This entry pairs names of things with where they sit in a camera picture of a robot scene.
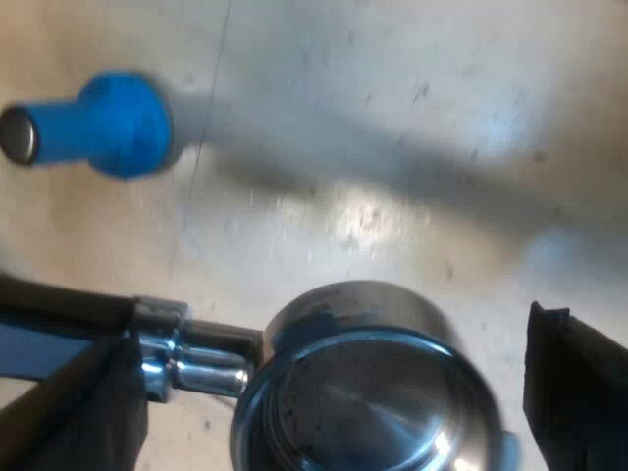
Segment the blue handle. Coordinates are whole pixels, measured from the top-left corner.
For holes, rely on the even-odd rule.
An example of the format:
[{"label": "blue handle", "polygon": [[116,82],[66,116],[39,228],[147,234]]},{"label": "blue handle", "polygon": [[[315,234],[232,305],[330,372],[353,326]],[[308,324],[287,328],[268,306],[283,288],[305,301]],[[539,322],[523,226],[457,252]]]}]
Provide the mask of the blue handle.
[{"label": "blue handle", "polygon": [[154,172],[168,159],[170,114],[138,74],[102,74],[75,101],[23,107],[37,134],[33,165],[87,159],[101,172],[125,179]]}]

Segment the white floor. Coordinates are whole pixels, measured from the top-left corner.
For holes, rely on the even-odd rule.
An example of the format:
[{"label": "white floor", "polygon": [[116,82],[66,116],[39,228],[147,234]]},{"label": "white floor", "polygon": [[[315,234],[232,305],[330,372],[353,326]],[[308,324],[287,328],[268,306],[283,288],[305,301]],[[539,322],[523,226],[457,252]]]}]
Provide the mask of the white floor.
[{"label": "white floor", "polygon": [[[5,0],[0,106],[132,68],[184,151],[130,183],[0,159],[0,266],[260,329],[325,283],[415,289],[521,468],[545,469],[521,408],[531,301],[628,344],[626,31],[622,0]],[[138,470],[231,469],[223,402],[150,414]]]}]

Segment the scuffed floor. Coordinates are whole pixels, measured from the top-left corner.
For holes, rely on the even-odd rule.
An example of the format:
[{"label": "scuffed floor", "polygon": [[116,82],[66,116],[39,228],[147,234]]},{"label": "scuffed floor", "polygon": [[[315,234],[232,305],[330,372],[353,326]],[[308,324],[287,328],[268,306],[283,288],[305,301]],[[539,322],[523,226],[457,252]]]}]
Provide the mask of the scuffed floor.
[{"label": "scuffed floor", "polygon": [[[0,266],[260,329],[322,284],[412,288],[545,469],[521,408],[531,301],[628,344],[626,31],[620,0],[5,1],[0,105],[149,72],[182,156],[127,183],[0,159]],[[228,404],[150,414],[138,470],[231,469]]]}]

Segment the metal cap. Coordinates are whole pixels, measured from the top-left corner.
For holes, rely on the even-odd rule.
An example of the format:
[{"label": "metal cap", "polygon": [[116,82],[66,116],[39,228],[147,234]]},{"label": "metal cap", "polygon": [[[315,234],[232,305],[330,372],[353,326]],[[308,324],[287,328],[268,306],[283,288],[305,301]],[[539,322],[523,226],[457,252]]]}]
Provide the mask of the metal cap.
[{"label": "metal cap", "polygon": [[37,152],[37,129],[28,111],[7,108],[0,116],[0,148],[16,164],[31,165]]},{"label": "metal cap", "polygon": [[502,430],[440,311],[377,282],[322,287],[265,331],[239,399],[234,470],[497,471]]}]

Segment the black plastic piece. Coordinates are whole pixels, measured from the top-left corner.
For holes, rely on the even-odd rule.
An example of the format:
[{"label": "black plastic piece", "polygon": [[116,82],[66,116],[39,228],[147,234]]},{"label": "black plastic piece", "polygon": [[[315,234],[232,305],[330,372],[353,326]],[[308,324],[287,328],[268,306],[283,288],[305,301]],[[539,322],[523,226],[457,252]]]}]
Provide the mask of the black plastic piece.
[{"label": "black plastic piece", "polygon": [[102,339],[0,411],[0,469],[132,471],[147,428],[137,339]]},{"label": "black plastic piece", "polygon": [[628,470],[628,350],[532,304],[523,408],[549,471]]}]

